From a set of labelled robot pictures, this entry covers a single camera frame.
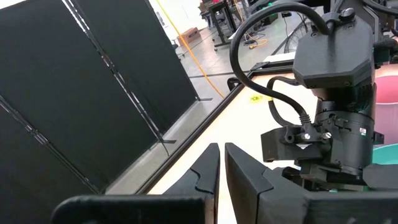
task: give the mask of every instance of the pink object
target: pink object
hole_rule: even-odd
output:
[[[398,143],[398,75],[378,77],[374,130],[384,134],[384,145]]]

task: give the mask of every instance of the desk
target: desk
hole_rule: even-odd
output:
[[[215,44],[214,45],[215,51],[217,51],[217,47],[228,45],[228,44],[230,44],[230,41],[225,41],[224,33],[221,30],[221,27],[218,24],[218,21],[217,21],[217,18],[216,18],[216,13],[218,11],[224,11],[225,19],[228,21],[228,23],[230,25],[230,28],[232,29],[232,33],[236,32],[236,26],[235,26],[234,19],[232,17],[231,11],[229,10],[229,6],[228,6],[228,3],[227,3],[226,0],[220,1],[220,2],[215,3],[215,4],[210,4],[208,6],[207,10],[211,14],[211,20],[214,21],[214,23],[216,25],[216,28],[217,28],[218,35],[219,35],[219,37],[221,39],[221,43],[220,44]]]
[[[284,57],[291,57],[291,55],[279,55],[278,57],[279,60],[283,60]],[[376,76],[396,73],[398,73],[398,65],[389,65],[377,70]],[[284,76],[292,78],[293,74],[286,73]],[[253,78],[253,81],[265,86],[271,77],[271,75],[258,75]],[[312,95],[310,90],[302,86],[290,86],[281,82],[275,82],[274,89],[297,100],[306,109],[312,120],[314,119],[317,99]],[[260,135],[274,128],[278,128],[279,125],[272,119],[267,100],[264,99],[258,103],[253,103],[250,99],[254,95],[258,95],[258,93],[244,87],[234,100],[231,101],[220,115],[185,151],[163,178],[154,185],[149,193],[164,193],[190,168],[210,143],[217,142],[221,153],[218,223],[236,223],[226,183],[224,144],[226,142],[235,143],[235,145],[271,169],[293,166],[292,161],[276,161],[272,163],[264,163],[262,161]],[[283,118],[299,124],[299,118],[293,108],[279,100],[276,100],[275,103]]]
[[[211,18],[211,14],[209,11],[200,13],[202,19],[205,19],[209,28],[213,28],[213,19]]]

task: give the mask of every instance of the yellow cable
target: yellow cable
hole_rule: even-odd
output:
[[[255,47],[258,47],[258,46],[264,45],[264,44],[266,44],[267,42],[268,42],[268,40],[264,41],[264,42],[263,42],[263,43],[261,43],[261,44],[257,44],[257,45],[252,45],[252,46],[249,46],[249,48],[250,48],[250,49],[253,49],[253,48],[255,48]]]
[[[233,1],[234,1],[234,3],[235,3],[236,9],[238,10],[238,14],[239,14],[239,16],[241,17],[242,22],[243,22],[242,11],[241,11],[241,9],[239,8],[238,3],[236,2],[236,0],[233,0]],[[265,44],[265,43],[268,41],[267,39],[258,39],[258,40],[256,40],[256,39],[254,39],[252,36],[250,36],[248,33],[246,33],[246,34],[247,34],[252,40],[255,40],[255,41],[265,41],[264,43],[258,44],[258,45],[256,45],[255,47],[261,46],[261,45]]]
[[[200,71],[202,72],[203,76],[205,76],[206,80],[208,81],[208,83],[211,85],[211,87],[213,87],[214,90],[216,90],[216,92],[222,97],[224,98],[224,95],[217,89],[216,86],[214,86],[214,84],[211,82],[211,80],[207,77],[207,74],[205,73],[205,71],[203,70],[203,68],[200,66],[197,58],[193,55],[191,48],[189,48],[188,44],[185,42],[184,38],[182,38],[180,32],[178,31],[178,29],[176,28],[176,26],[174,25],[174,23],[172,22],[172,20],[170,19],[169,15],[167,14],[166,10],[164,10],[163,6],[161,5],[161,3],[159,2],[159,0],[156,0],[157,4],[160,6],[160,8],[162,9],[163,13],[166,15],[167,19],[169,20],[169,22],[171,23],[171,25],[174,27],[175,31],[178,33],[178,36],[180,37],[180,39],[182,40],[182,43],[184,44],[184,46],[188,49],[189,54],[191,55],[191,57],[193,58],[193,60],[195,61],[195,63],[198,65],[198,68],[200,69]]]

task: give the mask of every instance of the screw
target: screw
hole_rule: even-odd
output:
[[[354,18],[355,18],[355,11],[353,8],[344,9],[339,15],[339,19],[343,22],[352,21]]]
[[[310,134],[302,134],[302,135],[301,135],[301,138],[302,138],[303,140],[309,140],[309,139],[311,138],[311,135],[310,135]]]
[[[331,133],[323,133],[321,135],[321,138],[323,138],[324,140],[330,139],[331,138]]]

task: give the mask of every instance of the black partition panel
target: black partition panel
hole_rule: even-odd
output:
[[[195,101],[187,77],[146,0],[73,0],[95,39],[165,132]]]
[[[156,142],[61,0],[0,10],[0,34],[0,95],[98,189]]]
[[[60,202],[91,193],[2,108],[0,124],[0,223],[49,223]]]

